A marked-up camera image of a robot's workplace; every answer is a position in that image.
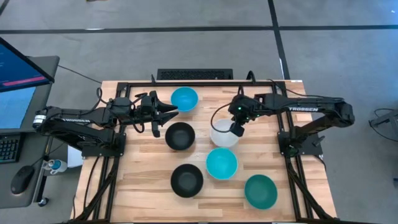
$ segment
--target wooden tabletop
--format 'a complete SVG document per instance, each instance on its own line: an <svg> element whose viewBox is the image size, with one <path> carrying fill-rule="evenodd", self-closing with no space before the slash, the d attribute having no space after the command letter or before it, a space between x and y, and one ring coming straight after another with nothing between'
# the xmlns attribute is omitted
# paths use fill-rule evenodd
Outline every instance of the wooden tabletop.
<svg viewBox="0 0 398 224"><path fill-rule="evenodd" d="M114 98L116 81L103 82L103 99ZM287 88L305 93L302 82L286 81ZM189 113L180 113L160 128L160 138L155 138L146 125L144 133L136 133L132 126L126 129L127 143L120 159L111 222L271 222L294 221L294 210L284 158L279 153L276 116L263 116L245 125L244 136L232 148L239 160L239 169L231 180L215 180L206 171L208 153L216 148L210 140L210 118L215 109L229 103L236 94L236 86L193 87L199 96L197 107ZM176 87L134 87L131 99L142 92L156 90L159 99L170 104L170 96ZM266 86L245 87L244 93L253 97L256 93L271 93ZM215 121L231 118L227 109L219 111ZM294 124L302 126L312 120L308 113L293 113ZM165 143L166 129L175 122L190 124L196 134L193 146L183 152L171 150ZM285 128L288 128L284 116ZM313 156L302 156L303 168L309 191L327 213L335 216L326 172ZM83 209L83 199L90 170L95 161L88 158L83 163L75 204L76 215ZM205 178L203 188L193 198L175 195L170 186L173 170L181 164L194 164ZM102 158L94 169L87 203L94 196L100 178ZM269 176L276 184L278 199L268 210L257 210L244 198L244 183L254 174ZM305 207L297 189L302 216ZM100 218L104 217L107 193L101 203Z"/></svg>

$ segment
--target computer screen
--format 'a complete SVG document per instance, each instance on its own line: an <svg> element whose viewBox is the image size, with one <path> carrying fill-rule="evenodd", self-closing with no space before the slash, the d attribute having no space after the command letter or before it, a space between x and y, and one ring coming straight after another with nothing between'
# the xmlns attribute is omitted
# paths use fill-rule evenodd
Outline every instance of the computer screen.
<svg viewBox="0 0 398 224"><path fill-rule="evenodd" d="M54 79L0 38L0 92L39 86Z"/></svg>

